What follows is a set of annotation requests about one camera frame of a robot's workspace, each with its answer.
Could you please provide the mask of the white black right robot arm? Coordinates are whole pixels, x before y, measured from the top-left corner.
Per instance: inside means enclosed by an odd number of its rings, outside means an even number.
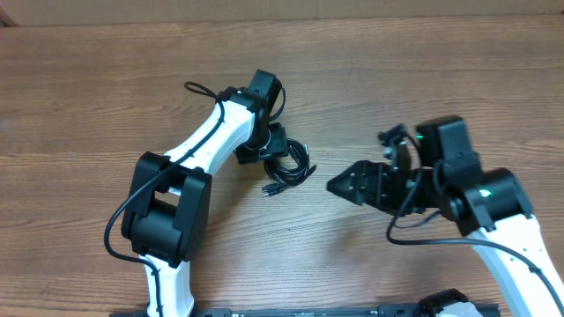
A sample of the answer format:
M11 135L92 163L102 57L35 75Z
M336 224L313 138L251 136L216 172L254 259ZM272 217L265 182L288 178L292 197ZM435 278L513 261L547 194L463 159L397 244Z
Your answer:
M521 182L506 168L486 172L464 119L444 116L379 134L385 163L360 160L327 182L329 192L392 216L387 240L399 246L466 245L491 272L515 316L561 316L563 283ZM434 210L457 238L400 240L398 219Z

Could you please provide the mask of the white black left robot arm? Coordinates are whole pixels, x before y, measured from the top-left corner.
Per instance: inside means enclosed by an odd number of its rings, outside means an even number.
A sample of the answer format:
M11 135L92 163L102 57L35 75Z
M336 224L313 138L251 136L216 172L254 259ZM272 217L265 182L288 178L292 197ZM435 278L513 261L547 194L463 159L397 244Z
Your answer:
M139 158L121 208L121 234L147 276L143 316L192 314L189 263L206 232L212 177L228 157L252 164L288 154L286 131L276 121L281 112L274 107L285 90L274 74L257 70L248 86L219 93L193 82L184 86L213 98L210 117L172 150Z

